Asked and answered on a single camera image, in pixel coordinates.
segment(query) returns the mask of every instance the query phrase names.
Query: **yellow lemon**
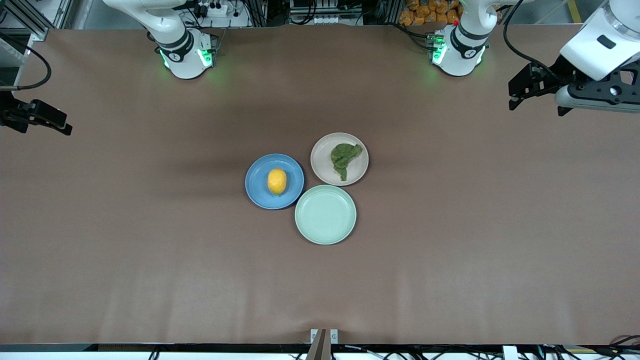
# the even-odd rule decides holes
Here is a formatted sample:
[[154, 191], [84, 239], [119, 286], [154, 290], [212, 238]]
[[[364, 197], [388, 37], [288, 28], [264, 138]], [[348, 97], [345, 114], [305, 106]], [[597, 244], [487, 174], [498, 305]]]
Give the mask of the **yellow lemon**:
[[280, 195], [287, 187], [287, 174], [281, 168], [275, 168], [269, 172], [267, 186], [275, 195]]

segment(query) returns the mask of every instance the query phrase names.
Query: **brown table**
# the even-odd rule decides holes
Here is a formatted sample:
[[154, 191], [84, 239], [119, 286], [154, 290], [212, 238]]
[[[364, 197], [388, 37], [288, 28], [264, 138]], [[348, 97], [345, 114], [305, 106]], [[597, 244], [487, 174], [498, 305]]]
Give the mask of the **brown table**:
[[[513, 26], [550, 63], [575, 26]], [[0, 131], [0, 341], [608, 343], [640, 332], [640, 119], [552, 96], [494, 33], [450, 78], [393, 28], [231, 30], [192, 81], [143, 31], [52, 31], [71, 137]], [[24, 82], [44, 71], [29, 59]], [[251, 163], [357, 135], [353, 234], [317, 246], [244, 192]]]

